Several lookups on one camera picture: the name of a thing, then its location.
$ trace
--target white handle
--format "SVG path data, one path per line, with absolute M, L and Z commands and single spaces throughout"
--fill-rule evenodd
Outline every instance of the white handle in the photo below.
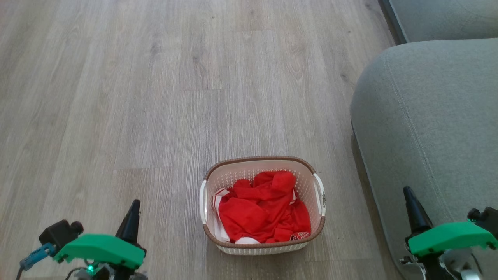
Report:
M 199 210 L 201 212 L 201 220 L 203 225 L 205 225 L 208 220 L 208 205 L 206 204 L 208 194 L 205 191 L 206 183 L 207 181 L 202 182 L 201 190 L 199 192 Z
M 320 179 L 317 174 L 313 174 L 313 176 L 315 177 L 315 182 L 313 185 L 315 186 L 318 209 L 321 209 L 322 211 L 320 211 L 320 214 L 322 214 L 322 216 L 325 216 L 325 189 L 323 188 L 322 179 Z

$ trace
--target gray fabric upholstery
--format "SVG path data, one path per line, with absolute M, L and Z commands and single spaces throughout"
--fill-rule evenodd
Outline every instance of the gray fabric upholstery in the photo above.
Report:
M 472 208 L 498 208 L 498 39 L 386 50 L 361 75 L 351 119 L 397 264 L 410 234 L 403 186 L 435 225 L 465 221 Z M 486 279 L 495 279 L 498 252 L 474 251 Z
M 498 37 L 498 0 L 389 0 L 408 42 Z

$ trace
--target plastic basket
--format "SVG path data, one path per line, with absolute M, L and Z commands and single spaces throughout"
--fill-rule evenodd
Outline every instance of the plastic basket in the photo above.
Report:
M 300 240 L 270 244 L 233 244 L 217 240 L 213 234 L 217 214 L 211 203 L 215 192 L 232 187 L 239 179 L 252 180 L 260 172 L 280 170 L 290 171 L 296 176 L 295 190 L 308 208 L 311 235 Z M 199 207 L 204 232 L 221 251 L 231 255 L 269 255 L 299 250 L 315 239 L 325 224 L 325 191 L 322 180 L 309 163 L 289 156 L 246 157 L 214 165 L 202 182 Z

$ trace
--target floor plank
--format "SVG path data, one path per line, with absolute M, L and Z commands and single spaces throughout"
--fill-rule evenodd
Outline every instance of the floor plank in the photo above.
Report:
M 392 45 L 375 0 L 0 0 L 0 279 L 48 225 L 113 234 L 135 198 L 151 279 L 399 277 L 349 116 Z M 318 170 L 322 234 L 290 254 L 222 253 L 199 219 L 205 172 L 275 154 Z

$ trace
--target red clothing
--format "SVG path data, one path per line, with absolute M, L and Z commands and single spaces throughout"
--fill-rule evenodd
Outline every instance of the red clothing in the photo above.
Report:
M 288 171 L 262 172 L 228 189 L 219 215 L 231 242 L 251 237 L 260 243 L 301 239 L 311 234 L 308 209 L 294 197 L 296 177 Z

